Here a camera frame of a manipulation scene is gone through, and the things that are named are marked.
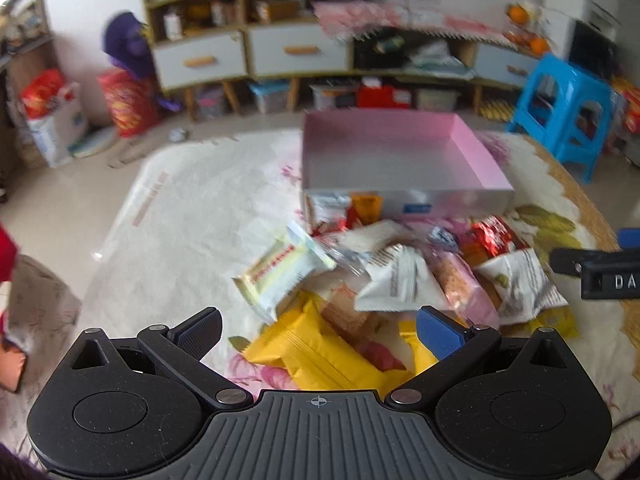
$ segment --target white drawer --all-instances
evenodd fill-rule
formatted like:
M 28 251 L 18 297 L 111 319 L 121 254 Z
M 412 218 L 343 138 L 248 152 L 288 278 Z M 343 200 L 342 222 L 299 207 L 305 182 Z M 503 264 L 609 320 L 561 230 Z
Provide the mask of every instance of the white drawer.
M 240 32 L 158 46 L 154 57 L 162 88 L 246 75 Z
M 524 88 L 538 61 L 508 48 L 480 44 L 474 69 L 478 77 Z
M 249 31 L 256 76 L 346 72 L 347 45 L 327 37 L 320 25 L 274 25 Z

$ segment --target pink snack package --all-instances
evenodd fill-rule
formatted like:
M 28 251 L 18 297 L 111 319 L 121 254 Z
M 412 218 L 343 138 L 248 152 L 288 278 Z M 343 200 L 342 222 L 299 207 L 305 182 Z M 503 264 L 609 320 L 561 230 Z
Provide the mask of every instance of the pink snack package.
M 469 326 L 484 324 L 496 330 L 500 328 L 494 304 L 460 256 L 438 251 L 430 267 L 449 304 L 462 321 Z

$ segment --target wooden cabinet leg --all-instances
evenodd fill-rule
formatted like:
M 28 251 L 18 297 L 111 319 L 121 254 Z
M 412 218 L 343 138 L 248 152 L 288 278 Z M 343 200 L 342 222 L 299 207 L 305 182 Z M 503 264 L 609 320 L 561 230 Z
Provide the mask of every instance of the wooden cabinet leg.
M 238 102 L 238 97 L 236 96 L 236 91 L 234 90 L 234 86 L 231 84 L 231 81 L 223 81 L 222 88 L 225 90 L 226 98 L 229 100 L 229 104 L 231 105 L 231 109 L 237 115 L 242 115 L 242 108 L 240 107 L 240 103 Z
M 293 78 L 289 87 L 289 99 L 287 100 L 287 110 L 295 112 L 298 106 L 298 97 L 300 95 L 300 78 Z
M 474 86 L 474 113 L 480 115 L 482 105 L 482 85 Z
M 198 109 L 196 105 L 196 95 L 193 88 L 184 91 L 184 104 L 187 107 L 187 117 L 192 123 L 198 121 Z

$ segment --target microwave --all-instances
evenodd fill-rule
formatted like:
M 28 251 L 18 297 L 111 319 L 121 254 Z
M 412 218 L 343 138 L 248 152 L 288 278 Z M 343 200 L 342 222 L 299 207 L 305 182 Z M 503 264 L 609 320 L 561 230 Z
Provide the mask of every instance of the microwave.
M 558 10 L 543 9 L 542 35 L 560 59 L 608 81 L 616 66 L 616 43 L 594 25 Z

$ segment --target pink box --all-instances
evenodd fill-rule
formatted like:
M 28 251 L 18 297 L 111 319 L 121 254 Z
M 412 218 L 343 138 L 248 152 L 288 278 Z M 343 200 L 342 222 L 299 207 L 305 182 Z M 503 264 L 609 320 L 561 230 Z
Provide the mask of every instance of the pink box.
M 403 221 L 501 215 L 514 195 L 459 116 L 414 110 L 309 113 L 302 189 L 305 206 L 307 197 L 375 194 L 382 218 Z

